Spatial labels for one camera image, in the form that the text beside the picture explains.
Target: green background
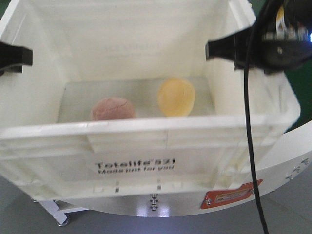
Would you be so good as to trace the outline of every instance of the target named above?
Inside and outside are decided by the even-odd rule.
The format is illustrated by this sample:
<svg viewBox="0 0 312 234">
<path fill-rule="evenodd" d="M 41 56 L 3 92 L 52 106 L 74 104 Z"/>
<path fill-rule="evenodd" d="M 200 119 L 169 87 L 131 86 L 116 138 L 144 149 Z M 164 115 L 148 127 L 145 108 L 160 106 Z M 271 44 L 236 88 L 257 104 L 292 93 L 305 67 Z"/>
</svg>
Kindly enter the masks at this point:
<svg viewBox="0 0 312 234">
<path fill-rule="evenodd" d="M 0 17 L 2 17 L 10 0 L 0 0 Z M 265 0 L 250 0 L 253 10 L 257 14 Z M 301 113 L 298 121 L 290 128 L 297 128 L 312 120 L 312 60 L 305 63 L 300 69 L 286 71 L 286 76 L 299 100 Z"/>
</svg>

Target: caster wheel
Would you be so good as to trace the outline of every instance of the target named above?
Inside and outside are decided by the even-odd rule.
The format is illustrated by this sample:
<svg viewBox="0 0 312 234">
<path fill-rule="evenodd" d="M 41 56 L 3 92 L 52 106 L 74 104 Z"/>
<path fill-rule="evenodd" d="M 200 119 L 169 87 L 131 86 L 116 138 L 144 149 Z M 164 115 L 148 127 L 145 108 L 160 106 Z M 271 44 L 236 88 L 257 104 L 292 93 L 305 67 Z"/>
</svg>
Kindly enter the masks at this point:
<svg viewBox="0 0 312 234">
<path fill-rule="evenodd" d="M 69 218 L 67 218 L 63 223 L 57 222 L 57 225 L 59 227 L 65 227 L 65 226 L 67 226 L 69 224 L 69 222 L 70 222 L 70 220 L 69 220 Z"/>
</svg>

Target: black bracket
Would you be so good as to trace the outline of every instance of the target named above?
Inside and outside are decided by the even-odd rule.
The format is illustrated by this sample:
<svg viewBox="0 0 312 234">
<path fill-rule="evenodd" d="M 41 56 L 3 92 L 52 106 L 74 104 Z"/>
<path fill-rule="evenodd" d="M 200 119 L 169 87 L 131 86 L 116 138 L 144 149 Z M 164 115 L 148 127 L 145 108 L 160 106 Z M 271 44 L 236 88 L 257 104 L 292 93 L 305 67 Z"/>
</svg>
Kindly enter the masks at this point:
<svg viewBox="0 0 312 234">
<path fill-rule="evenodd" d="M 23 65 L 33 65 L 33 51 L 0 41 L 0 76 L 5 71 L 21 73 Z"/>
<path fill-rule="evenodd" d="M 219 57 L 234 61 L 235 69 L 244 68 L 251 29 L 249 27 L 227 37 L 207 42 L 206 60 Z"/>
</svg>

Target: screw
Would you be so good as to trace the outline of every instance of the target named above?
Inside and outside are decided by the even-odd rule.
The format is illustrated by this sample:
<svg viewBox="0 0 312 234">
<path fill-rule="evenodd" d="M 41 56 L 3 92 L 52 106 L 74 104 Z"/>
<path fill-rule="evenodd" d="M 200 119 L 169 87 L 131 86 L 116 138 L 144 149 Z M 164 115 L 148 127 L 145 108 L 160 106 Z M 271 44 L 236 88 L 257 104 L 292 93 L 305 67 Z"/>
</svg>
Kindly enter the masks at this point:
<svg viewBox="0 0 312 234">
<path fill-rule="evenodd" d="M 305 165 L 308 165 L 308 163 L 309 163 L 309 159 L 308 158 L 306 158 L 305 160 L 303 160 L 301 163 L 304 163 Z"/>
<path fill-rule="evenodd" d="M 159 202 L 159 201 L 158 201 L 158 200 L 156 200 L 156 199 L 152 199 L 152 200 L 151 200 L 152 205 L 156 205 L 156 204 L 157 204 L 157 202 Z"/>
<path fill-rule="evenodd" d="M 285 179 L 292 180 L 292 179 L 293 179 L 293 176 L 292 176 L 292 175 L 288 175 Z"/>
<path fill-rule="evenodd" d="M 151 194 L 152 199 L 157 199 L 158 194 Z"/>
<path fill-rule="evenodd" d="M 211 202 L 212 202 L 212 199 L 206 199 L 205 202 L 206 202 L 207 206 L 210 206 Z"/>
<path fill-rule="evenodd" d="M 299 173 L 300 171 L 301 171 L 300 166 L 295 167 L 295 169 L 293 170 L 293 172 L 297 172 L 297 173 Z"/>
<path fill-rule="evenodd" d="M 157 206 L 151 206 L 152 211 L 156 211 L 157 210 Z"/>
</svg>

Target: black clamp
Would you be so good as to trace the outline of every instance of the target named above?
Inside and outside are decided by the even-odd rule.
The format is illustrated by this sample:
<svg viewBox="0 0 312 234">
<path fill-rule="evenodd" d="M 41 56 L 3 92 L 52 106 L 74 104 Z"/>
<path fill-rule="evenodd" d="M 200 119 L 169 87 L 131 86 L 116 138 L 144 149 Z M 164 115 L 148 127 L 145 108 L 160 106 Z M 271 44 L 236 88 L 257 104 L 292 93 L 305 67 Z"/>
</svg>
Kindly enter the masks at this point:
<svg viewBox="0 0 312 234">
<path fill-rule="evenodd" d="M 0 41 L 0 76 L 5 71 L 21 73 L 23 65 L 33 65 L 33 51 Z"/>
</svg>

